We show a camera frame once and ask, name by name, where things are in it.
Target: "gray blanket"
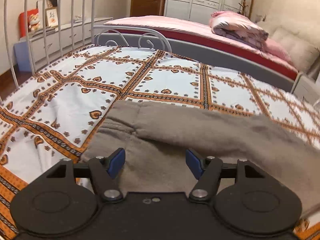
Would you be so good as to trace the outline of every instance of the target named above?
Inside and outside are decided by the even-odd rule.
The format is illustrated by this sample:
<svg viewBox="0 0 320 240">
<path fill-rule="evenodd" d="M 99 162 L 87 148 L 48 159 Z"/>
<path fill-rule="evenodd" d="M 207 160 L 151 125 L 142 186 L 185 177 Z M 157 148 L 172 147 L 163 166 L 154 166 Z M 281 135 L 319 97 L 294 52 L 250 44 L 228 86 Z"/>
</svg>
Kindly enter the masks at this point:
<svg viewBox="0 0 320 240">
<path fill-rule="evenodd" d="M 320 151 L 264 116 L 239 117 L 165 103 L 117 101 L 82 155 L 126 151 L 120 189 L 185 191 L 196 183 L 185 149 L 226 163 L 246 158 L 294 191 L 307 215 L 320 205 Z M 221 182 L 222 187 L 229 183 Z"/>
</svg>

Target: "gray bed frame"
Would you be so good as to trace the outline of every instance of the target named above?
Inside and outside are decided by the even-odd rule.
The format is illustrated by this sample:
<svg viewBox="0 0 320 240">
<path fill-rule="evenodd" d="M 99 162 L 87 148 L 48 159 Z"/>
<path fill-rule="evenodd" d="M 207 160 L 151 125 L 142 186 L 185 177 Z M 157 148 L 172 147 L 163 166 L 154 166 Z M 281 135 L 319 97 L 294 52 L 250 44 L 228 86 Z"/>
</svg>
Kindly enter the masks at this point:
<svg viewBox="0 0 320 240">
<path fill-rule="evenodd" d="M 122 33 L 122 35 L 128 44 L 133 47 L 136 46 L 141 36 L 140 34 L 127 33 Z M 109 40 L 116 41 L 118 45 L 125 45 L 123 39 L 117 33 L 102 33 L 99 38 L 99 43 L 97 42 L 97 37 L 95 38 L 95 43 L 105 45 Z M 150 47 L 147 40 L 150 40 L 154 44 L 155 49 L 162 49 L 162 44 L 159 39 L 148 35 L 142 38 L 141 44 L 143 44 L 143 47 Z M 191 42 L 168 38 L 167 40 L 171 45 L 172 52 L 181 56 L 190 57 L 208 65 L 225 67 L 247 73 L 255 79 L 281 88 L 287 92 L 290 92 L 294 85 L 294 80 L 251 60 Z"/>
</svg>

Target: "mattress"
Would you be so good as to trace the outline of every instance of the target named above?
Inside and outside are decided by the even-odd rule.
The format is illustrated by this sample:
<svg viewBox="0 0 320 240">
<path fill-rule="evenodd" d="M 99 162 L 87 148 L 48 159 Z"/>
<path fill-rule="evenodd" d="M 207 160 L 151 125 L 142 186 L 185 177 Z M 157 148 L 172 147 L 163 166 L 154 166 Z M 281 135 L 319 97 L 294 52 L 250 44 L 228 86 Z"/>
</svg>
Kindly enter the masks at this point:
<svg viewBox="0 0 320 240">
<path fill-rule="evenodd" d="M 166 38 L 204 45 L 249 59 L 279 72 L 292 80 L 295 80 L 298 74 L 297 69 L 285 60 L 270 53 L 262 52 L 242 42 L 216 35 L 212 33 L 211 27 L 208 25 L 164 16 L 122 18 L 108 21 L 105 25 L 132 26 L 157 30 Z"/>
<path fill-rule="evenodd" d="M 0 107 L 2 236 L 18 232 L 12 198 L 60 159 L 76 163 L 117 100 L 263 114 L 320 148 L 319 112 L 292 94 L 162 50 L 90 45 L 36 73 Z"/>
</svg>

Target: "picture frame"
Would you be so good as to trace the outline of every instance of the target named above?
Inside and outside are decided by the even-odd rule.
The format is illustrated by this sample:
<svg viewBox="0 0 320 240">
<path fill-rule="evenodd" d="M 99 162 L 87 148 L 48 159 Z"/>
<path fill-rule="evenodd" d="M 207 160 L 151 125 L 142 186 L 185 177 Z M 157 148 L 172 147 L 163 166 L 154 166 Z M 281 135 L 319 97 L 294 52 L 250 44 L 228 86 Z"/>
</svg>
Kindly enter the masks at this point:
<svg viewBox="0 0 320 240">
<path fill-rule="evenodd" d="M 45 22 L 47 27 L 58 26 L 58 8 L 47 8 L 45 10 Z"/>
</svg>

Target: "wooden floor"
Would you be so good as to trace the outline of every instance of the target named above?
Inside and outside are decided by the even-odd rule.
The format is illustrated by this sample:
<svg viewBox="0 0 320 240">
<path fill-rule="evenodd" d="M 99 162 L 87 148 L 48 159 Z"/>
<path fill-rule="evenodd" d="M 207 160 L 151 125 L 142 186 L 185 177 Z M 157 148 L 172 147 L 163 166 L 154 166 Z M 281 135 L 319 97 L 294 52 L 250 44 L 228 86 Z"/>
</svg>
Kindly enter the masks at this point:
<svg viewBox="0 0 320 240">
<path fill-rule="evenodd" d="M 15 69 L 19 85 L 32 76 L 31 72 L 20 72 L 18 68 Z M 16 86 L 13 81 L 11 70 L 8 70 L 0 76 L 0 96 L 2 100 L 5 100 L 5 98 L 15 90 Z"/>
</svg>

